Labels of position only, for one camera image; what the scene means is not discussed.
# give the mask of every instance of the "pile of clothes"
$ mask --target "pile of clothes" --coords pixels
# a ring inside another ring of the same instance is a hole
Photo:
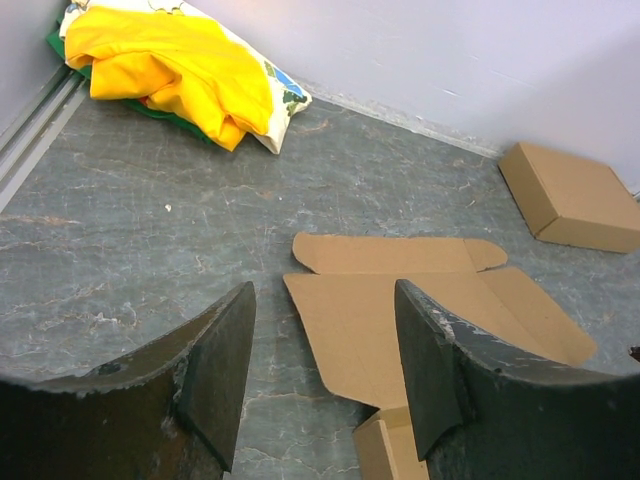
[[[279,153],[311,96],[218,22],[179,0],[72,0],[49,43],[91,79],[91,97],[127,99],[232,151],[248,132]]]

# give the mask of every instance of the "baseboard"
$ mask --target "baseboard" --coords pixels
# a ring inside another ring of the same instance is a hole
[[[86,98],[83,83],[63,67],[0,136],[0,212]]]
[[[353,97],[335,94],[316,83],[304,79],[296,79],[314,97],[348,108],[368,117],[376,118],[425,137],[440,140],[449,145],[468,150],[479,155],[497,158],[504,153],[504,148],[485,139],[465,135],[455,129],[429,122],[421,117],[408,115],[377,102],[362,103]]]

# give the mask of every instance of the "flattened cardboard box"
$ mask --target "flattened cardboard box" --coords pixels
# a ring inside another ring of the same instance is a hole
[[[503,340],[580,365],[594,341],[498,246],[461,238],[296,235],[293,253],[314,273],[284,281],[329,391],[380,410],[354,433],[363,478],[424,480],[417,458],[395,327],[395,281]]]
[[[640,206],[609,166],[528,143],[498,165],[538,240],[620,253],[640,248]]]

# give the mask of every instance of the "closed cardboard box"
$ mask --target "closed cardboard box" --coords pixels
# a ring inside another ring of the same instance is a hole
[[[607,165],[528,143],[498,165],[538,240],[620,253],[640,248],[640,206]]]

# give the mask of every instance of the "worn black edge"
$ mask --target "worn black edge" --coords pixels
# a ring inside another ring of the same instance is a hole
[[[451,313],[407,280],[396,283],[395,301],[400,356],[421,459],[448,430],[473,420],[473,398],[467,393],[462,361],[475,364],[496,383],[508,380],[532,391],[553,387],[559,392],[588,393],[594,386],[617,388],[640,378],[640,374],[618,377],[570,367],[522,350]],[[429,375],[434,368],[435,375]]]
[[[255,314],[256,314],[255,288],[252,282],[245,283],[242,287],[242,290],[238,292],[234,300],[237,300],[240,304],[242,304],[243,296],[252,300],[251,310],[252,310],[253,318],[251,322],[252,328],[250,330],[251,338],[248,339],[249,344],[247,345],[247,348],[249,350],[249,358],[250,358],[251,350],[253,347],[253,332],[254,332]],[[216,327],[219,324],[222,324],[227,319],[227,316],[230,313],[232,313],[231,310],[235,308],[236,305],[237,305],[237,302],[235,301],[227,305],[227,308],[225,308],[225,310],[221,312],[220,315],[216,318],[216,322],[211,325],[208,331],[208,336],[213,335],[215,333]],[[203,335],[203,337],[201,338],[201,341],[207,341],[207,340],[209,340],[209,338]],[[181,392],[181,398],[179,399],[176,405],[176,409],[177,409],[177,413],[180,418],[180,421],[184,424],[184,426],[202,441],[202,443],[205,445],[207,450],[211,453],[211,455],[213,455],[213,457],[218,461],[220,466],[225,471],[231,472],[231,469],[233,467],[233,455],[231,454],[231,458],[226,458],[226,456],[222,452],[220,452],[218,448],[216,448],[216,446],[211,442],[211,440],[207,437],[207,435],[199,428],[199,426],[196,424],[196,422],[192,419],[191,415],[187,411],[188,405],[190,404],[193,396],[195,395],[195,389],[197,387],[196,376],[197,376],[198,369],[200,368],[203,349],[204,349],[204,345],[197,344],[193,347],[189,355],[189,364],[185,374],[184,385]],[[242,399],[240,399],[240,401],[244,400],[244,395],[246,391],[246,381],[248,376],[248,367],[249,365],[247,364],[244,371]],[[235,442],[237,440],[237,431],[239,428],[240,418],[238,418],[237,423],[238,424],[235,429],[236,436],[233,438],[234,450],[235,450]]]
[[[244,284],[238,285],[237,287],[229,291],[226,295],[224,295],[222,298],[220,298],[218,301],[216,301],[213,305],[206,308],[199,315],[196,315],[190,320],[187,320],[186,322],[184,322],[182,325],[174,328],[170,332],[133,350],[132,352],[129,352],[126,355],[122,355],[121,357],[115,358],[113,360],[110,360],[109,362],[106,362],[105,364],[102,364],[92,369],[86,375],[78,376],[78,377],[76,376],[59,377],[59,378],[53,378],[50,380],[45,380],[43,382],[31,382],[25,379],[21,379],[19,377],[0,375],[0,382],[7,383],[14,387],[21,387],[21,388],[25,388],[25,389],[28,389],[31,391],[37,391],[37,392],[75,393],[79,395],[85,395],[93,392],[96,392],[96,393],[108,392],[112,390],[124,389],[124,388],[133,387],[136,385],[141,385],[149,381],[150,379],[155,378],[158,375],[161,375],[168,369],[175,366],[180,360],[182,360],[191,351],[193,345],[198,341],[198,339],[208,330],[208,327],[210,327],[216,321],[217,318],[224,316],[225,312],[227,312],[229,308],[233,306],[233,300],[239,295],[241,295],[243,290],[246,288],[250,288],[251,290],[253,290],[253,284],[251,282],[246,282]],[[207,323],[207,326],[204,326],[202,329],[200,329],[198,335],[195,338],[193,338],[192,341],[190,341],[187,345],[185,345],[185,348],[183,348],[180,352],[176,353],[176,355],[174,355],[172,358],[166,360],[163,364],[158,365],[157,368],[147,372],[143,376],[137,376],[136,378],[133,378],[133,379],[127,377],[126,371],[118,372],[118,374],[109,376],[109,380],[110,380],[109,383],[96,384],[95,380],[97,378],[102,380],[104,377],[96,377],[95,372],[99,370],[101,367],[103,367],[104,365],[116,363],[116,362],[126,363],[127,359],[135,357],[137,354],[139,354],[143,350],[153,348],[153,346],[160,340],[171,336],[172,334],[176,333],[182,328],[185,328],[187,325],[190,325],[193,322],[203,319],[203,317],[210,317],[209,322]]]

